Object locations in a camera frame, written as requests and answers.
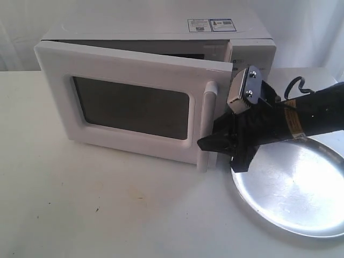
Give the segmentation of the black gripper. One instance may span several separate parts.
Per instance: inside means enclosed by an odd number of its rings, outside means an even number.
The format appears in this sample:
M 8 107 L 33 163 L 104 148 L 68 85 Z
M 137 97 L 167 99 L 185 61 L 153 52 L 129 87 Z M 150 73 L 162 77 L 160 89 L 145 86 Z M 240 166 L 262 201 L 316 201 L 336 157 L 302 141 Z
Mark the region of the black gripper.
M 286 140 L 289 128 L 285 121 L 284 105 L 280 96 L 265 81 L 256 105 L 243 113 L 231 110 L 216 119 L 212 135 L 197 141 L 202 151 L 231 156 L 235 173 L 245 173 L 263 144 Z

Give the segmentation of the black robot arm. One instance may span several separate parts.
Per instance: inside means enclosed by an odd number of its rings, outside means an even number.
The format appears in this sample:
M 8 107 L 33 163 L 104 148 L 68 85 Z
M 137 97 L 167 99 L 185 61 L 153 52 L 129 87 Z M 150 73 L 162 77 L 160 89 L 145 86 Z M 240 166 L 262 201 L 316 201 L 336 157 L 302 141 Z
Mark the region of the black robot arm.
M 273 89 L 268 95 L 216 119 L 212 134 L 197 141 L 200 149 L 230 156 L 234 172 L 243 173 L 261 145 L 343 130 L 343 83 L 280 102 Z

